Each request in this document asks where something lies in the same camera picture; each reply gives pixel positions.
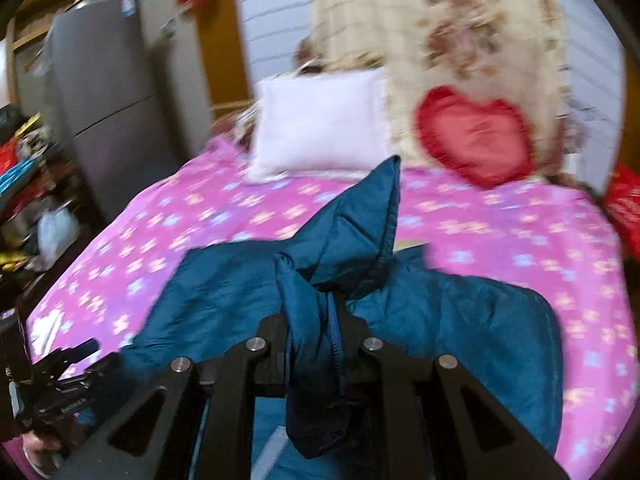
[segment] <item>refrigerator door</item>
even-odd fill
[[[66,134],[155,94],[137,0],[95,0],[54,19],[47,41]]]
[[[175,173],[179,164],[155,97],[111,115],[78,136],[76,161],[107,222],[140,191]]]

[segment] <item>plastic bag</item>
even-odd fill
[[[640,176],[620,165],[609,184],[604,206],[622,241],[640,260]]]
[[[47,269],[78,240],[80,226],[66,209],[47,211],[38,222],[38,250]]]

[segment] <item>floral blanket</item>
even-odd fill
[[[314,0],[311,47],[333,70],[375,59],[388,75],[397,153],[430,165],[415,130],[425,93],[452,85],[470,99],[507,99],[531,124],[536,166],[558,159],[567,102],[561,8],[555,0]]]
[[[242,183],[244,155],[219,136],[139,194],[28,320],[33,354],[97,338],[82,370],[140,330],[184,253],[226,240],[286,238],[347,186],[299,178]],[[581,192],[515,182],[485,192],[435,168],[405,169],[396,245],[426,242],[428,266],[542,294],[564,330],[564,411],[556,459],[586,480],[636,400],[636,342],[618,239]]]

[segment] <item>pink bedsheet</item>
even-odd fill
[[[248,186],[242,168],[243,156],[218,137],[133,199],[28,320],[34,355],[89,337],[102,354],[126,345],[189,248],[290,237],[348,186]],[[575,190],[520,182],[482,191],[446,171],[404,170],[398,240],[427,242],[431,267],[530,287],[553,306],[564,329],[556,459],[573,480],[588,478],[625,425],[638,378],[618,239],[597,209]]]

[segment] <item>hand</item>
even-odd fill
[[[56,465],[51,459],[51,452],[59,451],[62,443],[55,436],[37,436],[33,431],[22,436],[22,448],[31,464],[35,464],[47,475],[56,471]]]
[[[84,441],[84,427],[75,417],[57,425],[56,430],[63,436],[64,442],[73,451]],[[62,449],[62,442],[56,436],[27,433],[22,436],[22,447],[27,458],[47,475],[53,474],[57,466],[52,460],[52,453]]]

